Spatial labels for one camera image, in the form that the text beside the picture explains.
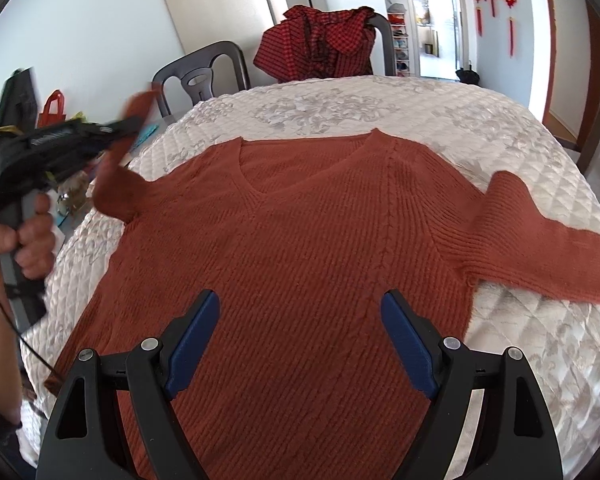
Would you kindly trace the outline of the person's left hand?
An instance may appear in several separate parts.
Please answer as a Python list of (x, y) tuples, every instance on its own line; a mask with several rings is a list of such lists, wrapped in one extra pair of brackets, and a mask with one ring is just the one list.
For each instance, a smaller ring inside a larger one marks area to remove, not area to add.
[[(25, 278), (46, 278), (53, 269), (56, 244), (53, 232), (54, 219), (50, 214), (50, 198), (38, 194), (34, 202), (34, 215), (18, 230), (0, 224), (0, 255), (16, 252), (16, 263)], [(0, 267), (0, 284), (2, 272)]]

